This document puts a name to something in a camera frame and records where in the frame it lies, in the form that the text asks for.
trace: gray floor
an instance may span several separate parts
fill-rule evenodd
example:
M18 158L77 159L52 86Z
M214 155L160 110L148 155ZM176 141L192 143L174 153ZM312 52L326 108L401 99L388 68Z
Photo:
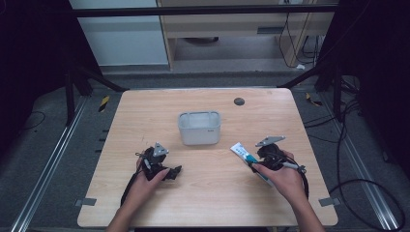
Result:
M269 37L220 38L217 43L192 43L181 40L178 45L175 67L172 71L145 69L143 72L108 75L107 78L132 89L275 87L303 72L286 67L280 58L275 40ZM314 80L314 77L310 78L292 89L304 122L330 114L326 104L317 106L306 99L306 92L322 102L327 102L332 95L332 90L315 93L312 88ZM59 160L42 201L31 218L28 230L83 230L76 224L80 208L75 206L74 202L85 196L98 162L99 150L103 148L106 130L110 127L121 98L121 93L115 93L95 81L91 83L94 93L91 97L85 98L86 104L82 116L63 157ZM98 112L104 96L110 96L110 100L105 111ZM83 100L84 98L76 94L77 103ZM354 100L354 96L345 94L343 100L349 102ZM12 159L7 165L1 167L0 231L10 230L10 226L42 175L64 130L66 121L64 89L58 89L39 98L34 111L42 113L33 113L26 127L38 125L21 131L10 151ZM345 141L348 139L352 141L369 176L388 189L397 198L406 215L410 215L408 198L410 181L396 164L383 161L381 148L368 128L366 120L360 115L360 110L351 112L346 119L349 137L345 138ZM338 139L337 125L330 122L307 129L328 189L337 185L337 144L335 143ZM340 176L343 181L358 177L355 162L352 161L347 148L347 145L342 145L340 148ZM368 200L368 194L364 191L365 188L366 186L362 184L343 188L346 201L366 221L380 226L379 218ZM332 197L339 197L338 192L333 193ZM395 204L389 197L384 196L384 198L397 222L401 223ZM374 231L348 212L345 204L336 206L336 210L338 224L328 228L328 231ZM295 231L295 228L290 228L289 231ZM406 226L402 231L410 231L410 226Z

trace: hand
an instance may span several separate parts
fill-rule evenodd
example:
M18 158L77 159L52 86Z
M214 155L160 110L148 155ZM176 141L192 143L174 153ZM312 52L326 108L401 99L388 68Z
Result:
M294 158L292 153L283 151L287 157ZM252 165L259 173L269 178L288 201L297 200L301 196L305 196L305 190L301 175L293 168L283 167L278 171L273 171L261 164L254 163Z
M286 156L293 159L293 154L286 151L283 152ZM256 163L254 163L252 167L269 178L275 184L278 192L286 198L295 213L301 231L325 231L322 223L311 208L311 205L305 196L302 177L298 171L285 166L278 171L273 171Z
M136 167L142 162L138 159ZM151 181L148 181L144 172L137 174L124 204L118 209L112 221L109 223L105 231L128 231L132 218L137 210L146 202L154 193L158 184L165 178L169 168L159 172Z
M142 162L142 158L138 159L136 162L136 168ZM148 200L148 198L154 193L157 185L165 178L168 173L169 168L164 169L159 172L151 181L148 181L145 177L143 171L139 172L130 188L126 200L124 201L123 207L130 211L130 213L135 213L141 205Z

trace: wire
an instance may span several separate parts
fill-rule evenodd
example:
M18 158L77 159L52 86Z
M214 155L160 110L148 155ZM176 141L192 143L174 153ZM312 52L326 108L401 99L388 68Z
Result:
M341 78L341 84L342 86L342 90L344 93L350 94L350 95L357 95L359 94L359 89L356 87L356 80L353 79L354 83L351 84L350 82L348 82L347 80L345 80L343 77Z
M311 135L311 134L308 134L307 136L308 136L308 137L312 137L312 138L316 138L316 139L319 139L319 140L322 140L322 141L324 141L324 142L337 143L337 141L327 140L327 139L320 138L320 137L317 137L317 136L314 136L314 135Z
M326 116L323 116L323 117L320 117L320 118L312 119L312 120L309 120L307 122L304 122L304 124L312 123L312 122L315 122L315 121L318 121L318 120L321 120L321 119L324 119L324 118L327 118L327 117L332 117L332 115L329 114L329 115L326 115Z
M283 30L282 30L282 32L280 33L280 36L279 36L279 50L280 50L280 53L281 53L281 55L282 55L282 57L283 57L283 60L284 60L285 65L286 65L288 68L296 68L296 66L290 66L289 64L287 64L286 59L284 59L283 50L281 49L281 37L282 37L282 35L283 35L285 29L287 29L287 34L288 34L288 36L289 36L289 41L290 41L290 43L292 44L293 54L295 55L295 58L296 58L299 62L301 62L302 65L311 64L312 62L306 62L306 61L301 61L301 60L299 60L298 55L296 54L296 48L295 48L295 45L293 44L293 40L292 40L292 37L291 37L291 35L290 35L290 30L289 30L289 13L287 13L287 14L286 14L286 20L285 20L284 26L283 26Z
M338 39L336 40L334 45L326 53L324 53L321 57L319 57L318 61L321 61L321 60L325 59L326 56L329 55L329 53L332 50L334 50L335 47L337 47L338 44L340 44L340 42L342 42L344 37L352 30L353 26L356 25L356 23L359 21L359 19L362 18L362 16L365 14L365 11L367 10L368 6L370 5L370 2L371 2L371 0L367 1L367 4L363 8L363 10L360 12L360 14L356 17L356 19L353 21L353 23L350 24L350 26L346 29L346 31L340 37L338 37Z
M140 172L142 171L142 170L140 170L141 167L142 167L142 162L143 162L147 157L145 156L145 154L142 154L142 153L135 153L135 155L136 155L136 156L139 156L139 157L141 158L141 162L140 162L139 165L136 167L136 171L135 171L135 173L138 174L138 173L140 173Z
M316 128L316 127L325 125L325 124L327 124L327 123L329 123L329 122L332 122L332 120L334 120L335 118L336 118L336 117L332 117L332 118L330 118L330 119L328 119L328 120L325 120L325 121L323 121L323 122L321 122L321 123L314 124L314 125L309 125L309 126L305 126L305 129Z
M307 178L307 176L305 175L306 170L305 170L305 167L304 167L304 166L299 165L294 159L288 157L287 155L282 156L282 155L279 155L279 154L276 154L276 153L271 153L271 152L263 152L263 154L266 155L266 156L279 158L279 160L275 163L275 165L276 165L276 164L280 164L280 163L282 162L281 160L286 160L287 162L290 162L290 163L292 163L292 164L297 165L298 168L296 169L296 171L297 171L297 172L301 175L301 177L302 177L302 181L303 181L303 183L304 183L304 189L305 189L305 196L308 198L308 193L309 193L309 191L308 191L308 178Z
M36 128L36 127L38 127L38 126L45 120L45 114L44 114L43 112L41 112L41 111L33 111L33 112L31 112L31 114L36 114L36 113L43 115L43 118L40 120L40 122L37 123L37 124L34 125L34 126L27 127L27 128L23 128L23 130L30 130L30 129Z
M322 36L316 36L316 37L315 37L315 44L314 44L314 49L313 49L313 51L305 51L305 48L306 48L306 45L307 45L309 36L307 36L307 37L305 38L304 45L302 46L302 54L303 54L306 58L312 59L313 66L316 66L316 63L317 63L316 61L317 61L317 59L319 58L319 51L320 51L320 48L321 48L321 46L322 46L322 44L323 44L323 39L321 39L321 42L319 42L319 38L321 39Z
M350 104L350 105L347 105L346 108L345 108L345 109L343 110L343 112L342 112L342 121L341 121L341 123L342 123L342 128L341 128L340 137L339 137L338 142L337 142L337 186L334 187L334 188L332 188L332 189L329 191L329 193L332 193L332 192L335 191L336 189L339 189L340 197L341 197L341 199L342 199L344 205L345 205L346 208L348 209L348 211L349 211L353 216L355 216L359 221L361 221L362 223L364 223L364 224L367 225L368 227L370 227L370 228L372 228L372 229L376 229L376 230L381 230L381 231L399 231L399 230L401 230L401 229L404 227L404 225L405 225L405 221L406 221L405 214L404 214L404 211L402 210L401 206L399 205L398 201L395 199L395 197L394 197L390 192L388 192L388 191L386 190L386 188L382 187L381 185L379 185L379 184L377 184L377 183L375 183L375 182L372 182L372 181L370 181L370 180L365 180L365 179L353 179L353 180L349 180L349 181L345 181L345 182L342 182L342 181L340 180L340 146L341 146L341 141L344 139L344 138L343 138L343 137L344 137L343 134L344 134L344 133L347 133L347 128L346 128L346 121L345 121L345 119L346 119L346 115L347 115L349 112L351 112L351 111L357 109L357 104L358 104L356 101L351 101L351 102L353 102L353 103ZM350 207L350 205L348 204L348 201L347 201L347 200L345 199L345 197L344 197L344 194L343 194L343 191L342 191L342 186L345 186L345 185L351 184L351 183L356 183L356 182L366 182L366 183L371 183L371 184L373 184L373 185L378 186L379 188L381 188L381 189L395 202L395 204L397 205L397 207L398 207L398 209L399 209L399 211L400 211L400 214L401 214L401 225L400 225L398 228L393 229L393 230L386 230L386 229L384 229L384 228L380 228L379 226L373 225L373 224L371 224L370 222L368 222L368 221L366 221L365 219L363 219L362 217L360 217L360 216Z

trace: finger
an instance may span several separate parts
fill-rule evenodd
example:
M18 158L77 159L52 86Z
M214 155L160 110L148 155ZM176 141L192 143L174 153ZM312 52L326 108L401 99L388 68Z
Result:
M282 150L282 151L283 151L283 153L284 153L287 157L289 157L289 158L291 158L291 159L294 159L294 158L295 158L295 156L293 156L292 153L287 152L287 151L285 151L285 150Z
M141 164L141 162L142 162L142 157L139 157L139 158L136 160L136 164L135 164L136 169L138 169L138 166L139 166L139 164Z
M145 172L142 170L139 170L139 172L136 174L135 182L138 180L143 180L143 181L148 181L147 176L145 176Z
M272 170L269 169L269 168L267 168L267 167L264 166L264 165L257 164L257 163L253 163L253 164L252 164L252 167L253 167L254 169L256 169L256 171L258 171L259 173L261 173L261 174L263 174L263 175L265 175L265 176L271 177L272 174L273 174Z
M153 183L158 184L160 181L163 180L163 178L165 178L166 174L168 174L170 168L166 168L164 170L162 170L161 172L157 173L157 175L155 175L155 177L150 181Z

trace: clear plastic container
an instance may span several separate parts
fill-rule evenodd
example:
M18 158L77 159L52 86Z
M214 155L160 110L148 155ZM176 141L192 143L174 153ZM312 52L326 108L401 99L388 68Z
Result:
M215 144L220 141L220 114L217 111L181 113L178 128L185 145Z

